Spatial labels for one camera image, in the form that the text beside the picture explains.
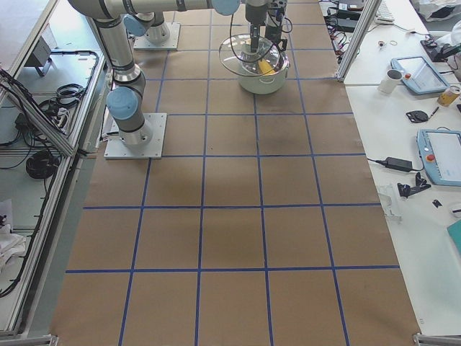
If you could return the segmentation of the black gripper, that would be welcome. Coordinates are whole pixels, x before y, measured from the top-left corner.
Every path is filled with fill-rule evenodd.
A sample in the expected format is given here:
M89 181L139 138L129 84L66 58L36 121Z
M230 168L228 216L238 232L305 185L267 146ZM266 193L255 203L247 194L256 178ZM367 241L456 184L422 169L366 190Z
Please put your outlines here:
M271 42L279 42L282 39L283 21L285 19L287 1L270 1L267 10L265 38ZM259 47L261 25L255 25L255 47Z
M246 0L245 17L250 25L250 47L256 50L256 25L263 25L267 17L268 0Z

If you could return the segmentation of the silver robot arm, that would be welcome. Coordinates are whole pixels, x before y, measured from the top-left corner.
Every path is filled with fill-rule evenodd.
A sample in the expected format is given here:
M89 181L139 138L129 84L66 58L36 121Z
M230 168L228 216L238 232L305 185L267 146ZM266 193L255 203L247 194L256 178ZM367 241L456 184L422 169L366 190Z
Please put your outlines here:
M108 94L106 104L125 146L143 145L153 137L153 128L140 109L146 78L134 61L127 37L144 36L154 27L163 29L164 12L214 9L222 16L232 17L244 5L249 33L230 33L221 43L222 65L241 81L278 76L287 67L286 40L282 38L286 1L71 1L70 4L94 23L111 63L116 87Z
M205 5L192 1L176 1L176 7L171 10L186 12L192 9L211 9L223 16L233 15L240 6L240 1L206 1ZM132 1L123 1L127 14L123 22L127 31L141 37L151 27L158 27L164 23L163 12L169 10L158 1L148 1L149 7L145 11L137 9ZM246 20L250 23L251 52L259 48L260 27L264 25L269 8L268 1L246 1Z

